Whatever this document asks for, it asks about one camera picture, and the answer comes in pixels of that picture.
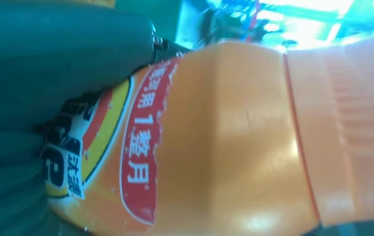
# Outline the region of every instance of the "red stripe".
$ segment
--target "red stripe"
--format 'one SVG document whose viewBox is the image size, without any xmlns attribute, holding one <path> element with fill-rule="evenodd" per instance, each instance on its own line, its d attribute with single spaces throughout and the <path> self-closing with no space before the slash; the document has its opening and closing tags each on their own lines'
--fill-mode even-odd
<svg viewBox="0 0 374 236">
<path fill-rule="evenodd" d="M 311 199 L 313 201 L 314 211 L 315 211 L 318 219 L 320 220 L 320 214 L 319 214 L 318 209 L 317 209 L 316 199 L 314 197 L 313 188 L 312 188 L 312 185 L 311 185 L 310 177 L 308 175 L 307 160 L 305 158 L 304 147 L 303 147 L 303 142 L 302 142 L 301 133 L 300 133 L 300 126 L 299 126 L 298 118 L 297 118 L 297 108 L 295 106 L 295 99 L 294 99 L 294 93 L 293 93 L 292 82 L 291 82 L 291 72 L 289 70 L 289 60 L 288 60 L 287 54 L 284 54 L 284 64 L 285 64 L 285 77 L 286 77 L 286 81 L 287 81 L 289 100 L 291 102 L 292 116 L 293 116 L 293 119 L 294 119 L 295 132 L 296 132 L 296 136 L 297 136 L 297 145 L 298 145 L 298 149 L 301 153 L 301 159 L 303 160 L 304 171 L 306 173 L 306 180 L 307 180 L 307 184 L 308 184 L 308 187 L 309 187 L 309 190 L 310 190 L 310 196 L 311 196 Z"/>
<path fill-rule="evenodd" d="M 98 103 L 97 110 L 95 111 L 93 120 L 90 123 L 86 133 L 83 136 L 83 150 L 87 150 L 91 146 L 98 131 L 100 130 L 101 124 L 106 117 L 107 110 L 109 109 L 109 103 L 112 99 L 113 90 L 108 89 L 104 92 Z"/>
</svg>

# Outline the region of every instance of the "bottle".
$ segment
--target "bottle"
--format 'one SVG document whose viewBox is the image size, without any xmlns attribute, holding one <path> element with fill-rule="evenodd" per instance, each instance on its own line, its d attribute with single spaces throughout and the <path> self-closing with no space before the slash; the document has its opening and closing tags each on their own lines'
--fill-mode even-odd
<svg viewBox="0 0 374 236">
<path fill-rule="evenodd" d="M 283 55 L 225 42 L 69 101 L 42 150 L 95 235 L 297 236 L 374 219 L 374 38 Z"/>
</svg>

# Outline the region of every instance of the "bottle label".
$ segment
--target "bottle label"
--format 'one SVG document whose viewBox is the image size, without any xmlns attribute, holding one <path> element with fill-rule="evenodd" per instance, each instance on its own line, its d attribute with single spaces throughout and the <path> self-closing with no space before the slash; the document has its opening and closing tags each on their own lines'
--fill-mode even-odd
<svg viewBox="0 0 374 236">
<path fill-rule="evenodd" d="M 153 225 L 160 118 L 178 61 L 65 103 L 41 152 L 47 194 L 59 215 L 93 233 L 145 232 Z"/>
</svg>

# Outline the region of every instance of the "dark green fabric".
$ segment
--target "dark green fabric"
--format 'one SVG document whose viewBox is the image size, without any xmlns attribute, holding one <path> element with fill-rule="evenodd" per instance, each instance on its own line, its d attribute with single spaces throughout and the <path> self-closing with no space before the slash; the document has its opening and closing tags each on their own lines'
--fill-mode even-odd
<svg viewBox="0 0 374 236">
<path fill-rule="evenodd" d="M 152 23 L 82 4 L 0 1 L 0 236 L 81 236 L 50 212 L 41 126 L 153 60 Z"/>
</svg>

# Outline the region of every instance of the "red label banner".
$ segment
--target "red label banner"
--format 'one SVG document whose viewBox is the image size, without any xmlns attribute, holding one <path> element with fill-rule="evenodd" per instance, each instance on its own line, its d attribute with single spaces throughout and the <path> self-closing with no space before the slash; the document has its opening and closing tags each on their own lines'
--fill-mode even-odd
<svg viewBox="0 0 374 236">
<path fill-rule="evenodd" d="M 161 139 L 160 117 L 178 59 L 152 66 L 129 111 L 120 157 L 120 195 L 137 220 L 155 222 L 157 166 L 155 150 Z"/>
</svg>

